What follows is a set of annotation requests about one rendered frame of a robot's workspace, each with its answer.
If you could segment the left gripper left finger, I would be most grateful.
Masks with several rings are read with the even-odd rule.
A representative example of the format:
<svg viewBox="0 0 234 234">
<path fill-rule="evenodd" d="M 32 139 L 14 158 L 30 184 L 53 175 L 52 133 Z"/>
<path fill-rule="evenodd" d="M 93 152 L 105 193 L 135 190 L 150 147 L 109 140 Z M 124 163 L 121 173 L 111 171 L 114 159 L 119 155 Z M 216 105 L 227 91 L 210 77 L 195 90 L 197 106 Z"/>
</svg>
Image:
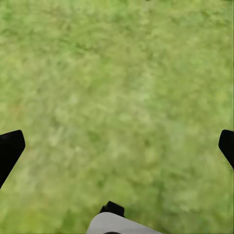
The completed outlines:
<svg viewBox="0 0 234 234">
<path fill-rule="evenodd" d="M 25 149 L 22 130 L 0 135 L 0 188 Z"/>
</svg>

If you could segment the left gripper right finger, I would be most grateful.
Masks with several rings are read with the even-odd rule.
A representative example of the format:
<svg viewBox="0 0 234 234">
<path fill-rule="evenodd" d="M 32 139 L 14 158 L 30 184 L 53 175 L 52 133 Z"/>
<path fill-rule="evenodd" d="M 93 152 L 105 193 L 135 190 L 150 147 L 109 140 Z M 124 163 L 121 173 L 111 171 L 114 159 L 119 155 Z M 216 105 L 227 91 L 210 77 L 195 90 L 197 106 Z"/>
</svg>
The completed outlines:
<svg viewBox="0 0 234 234">
<path fill-rule="evenodd" d="M 234 169 L 234 132 L 222 130 L 218 147 Z"/>
</svg>

